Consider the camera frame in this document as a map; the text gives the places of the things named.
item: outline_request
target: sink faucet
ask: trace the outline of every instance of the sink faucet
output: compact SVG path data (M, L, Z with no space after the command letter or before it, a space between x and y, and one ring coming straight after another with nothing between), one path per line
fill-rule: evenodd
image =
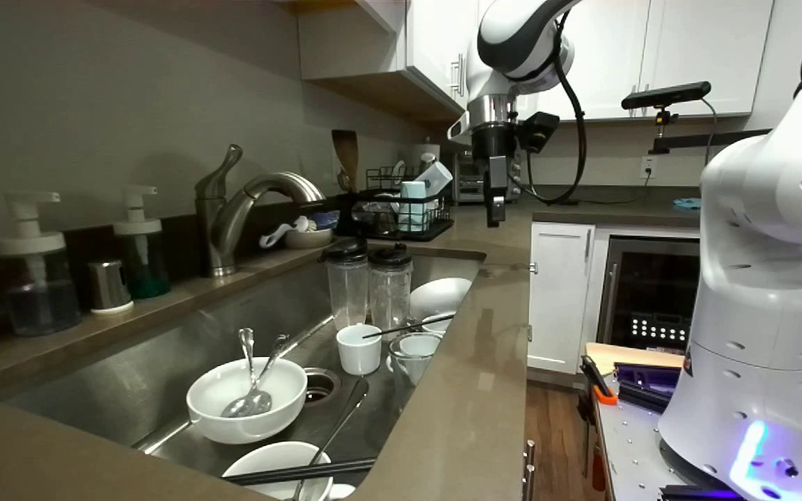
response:
M228 154L217 169L195 183L195 206L202 228L208 277L234 272L234 250L249 210L265 193L281 193L298 206L322 202L322 193L298 174L270 174L249 179L230 202L226 195L226 179L237 168L241 151L228 146Z

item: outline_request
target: oven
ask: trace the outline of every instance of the oven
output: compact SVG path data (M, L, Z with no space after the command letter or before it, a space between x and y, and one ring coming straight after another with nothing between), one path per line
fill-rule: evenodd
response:
M610 238L599 343L684 350L699 289L699 240Z

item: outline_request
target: soap dispenser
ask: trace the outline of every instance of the soap dispenser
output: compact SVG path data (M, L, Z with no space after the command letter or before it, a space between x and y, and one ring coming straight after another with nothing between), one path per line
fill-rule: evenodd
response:
M149 195L156 195L156 186L125 189L125 221L113 225L113 235L121 240L121 270L131 298L169 292L169 277L162 259L162 222L145 214L145 199Z
M57 193L9 195L15 235L0 240L6 310L15 335L49 335L81 320L63 235L38 228L38 203Z

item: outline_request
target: wall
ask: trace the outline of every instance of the wall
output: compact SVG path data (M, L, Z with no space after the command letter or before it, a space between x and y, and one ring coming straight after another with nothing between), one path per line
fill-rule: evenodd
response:
M745 119L721 119L721 132L770 128L784 115L797 89L802 60L802 4L773 0L765 60L758 80L753 112ZM710 119L675 122L667 135L706 135ZM639 186L639 158L650 149L650 122L588 122L591 156L585 186ZM538 183L571 183L575 158L575 135L563 125L545 151L533 158ZM699 186L705 151L674 151L660 156L649 186Z
M327 128L359 132L362 168L423 136L304 83L295 19L270 0L0 0L0 232L13 189L57 189L54 228L116 221L128 183L190 214L228 143L244 149L230 189L300 169L336 193Z

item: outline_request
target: kitchen sink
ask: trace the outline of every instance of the kitchen sink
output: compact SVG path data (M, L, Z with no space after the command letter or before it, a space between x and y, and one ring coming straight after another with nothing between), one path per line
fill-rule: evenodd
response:
M433 279L476 279L481 257L414 253L411 288ZM249 285L241 292L149 325L99 355L45 367L20 385L0 385L0 401L31 414L75 427L208 476L219 476L241 455L266 446L217 446L195 435L183 392L208 367L240 359L237 328L256 328L256 355L270 355L277 335L298 346L287 359L308 373L308 395L298 421L266 441L322 442L348 409L354 375L340 367L327 311L325 264L308 263ZM330 460L377 456L411 385L386 359L368 375L368 395L325 451ZM340 476L359 484L365 474Z

